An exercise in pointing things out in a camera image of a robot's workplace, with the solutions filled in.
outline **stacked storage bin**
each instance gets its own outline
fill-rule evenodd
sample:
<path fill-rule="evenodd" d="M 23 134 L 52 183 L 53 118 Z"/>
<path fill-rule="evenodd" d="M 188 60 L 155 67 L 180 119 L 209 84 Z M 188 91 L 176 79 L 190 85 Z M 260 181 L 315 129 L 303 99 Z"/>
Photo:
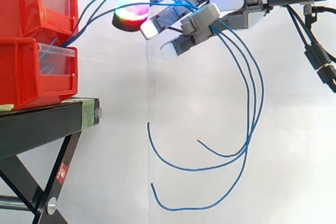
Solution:
<path fill-rule="evenodd" d="M 77 3 L 0 0 L 0 110 L 58 104 L 77 93 L 77 50 L 59 47 L 76 26 Z"/>

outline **black connector plug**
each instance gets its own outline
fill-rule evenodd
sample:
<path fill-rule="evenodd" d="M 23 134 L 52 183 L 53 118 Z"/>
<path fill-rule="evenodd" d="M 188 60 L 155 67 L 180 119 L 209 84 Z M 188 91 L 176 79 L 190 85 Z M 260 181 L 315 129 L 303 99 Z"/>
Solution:
<path fill-rule="evenodd" d="M 304 53 L 316 70 L 323 83 L 336 93 L 336 69 L 325 49 L 318 43 L 312 43 Z"/>

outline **screw head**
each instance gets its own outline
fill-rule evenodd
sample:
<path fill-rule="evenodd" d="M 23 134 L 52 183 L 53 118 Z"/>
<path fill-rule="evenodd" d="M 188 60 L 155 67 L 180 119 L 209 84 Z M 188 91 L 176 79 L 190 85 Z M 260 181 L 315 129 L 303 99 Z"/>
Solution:
<path fill-rule="evenodd" d="M 96 108 L 95 109 L 95 118 L 101 119 L 103 116 L 103 110 L 101 108 Z"/>
<path fill-rule="evenodd" d="M 53 215 L 57 210 L 57 199 L 55 197 L 50 198 L 47 204 L 47 213 Z"/>

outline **green tape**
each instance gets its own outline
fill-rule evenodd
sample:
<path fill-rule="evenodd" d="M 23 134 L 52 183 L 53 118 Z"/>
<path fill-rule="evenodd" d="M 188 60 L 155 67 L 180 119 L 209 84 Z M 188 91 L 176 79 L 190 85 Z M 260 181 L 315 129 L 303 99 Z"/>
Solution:
<path fill-rule="evenodd" d="M 82 130 L 94 125 L 94 99 L 82 99 Z"/>
<path fill-rule="evenodd" d="M 14 104 L 4 104 L 4 105 L 0 105 L 0 112 L 3 111 L 11 111 L 14 108 Z"/>

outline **white wall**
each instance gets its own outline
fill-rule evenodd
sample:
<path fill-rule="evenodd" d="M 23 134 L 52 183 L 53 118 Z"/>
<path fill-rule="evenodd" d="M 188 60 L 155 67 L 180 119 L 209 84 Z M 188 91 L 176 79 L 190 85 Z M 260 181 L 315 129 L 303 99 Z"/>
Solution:
<path fill-rule="evenodd" d="M 80 0 L 80 9 L 89 1 Z M 323 14 L 319 20 L 316 36 L 336 52 L 336 17 Z M 69 223 L 335 223 L 334 94 L 306 60 L 285 9 L 239 33 L 264 74 L 265 109 L 241 182 L 222 204 L 202 212 L 162 210 L 149 182 L 170 207 L 208 205 L 229 188 L 241 162 L 198 174 L 174 170 L 149 149 L 146 123 L 151 121 L 156 146 L 172 163 L 221 163 L 195 141 L 222 153 L 244 141 L 245 90 L 231 56 L 213 38 L 165 61 L 158 49 L 176 34 L 168 32 L 146 48 L 139 33 L 110 23 L 111 17 L 97 21 L 75 43 L 80 95 L 99 97 L 104 115 L 83 133 L 60 195 L 59 209 Z M 59 145 L 21 156 L 42 185 Z M 0 223 L 29 223 L 29 217 L 0 211 Z"/>

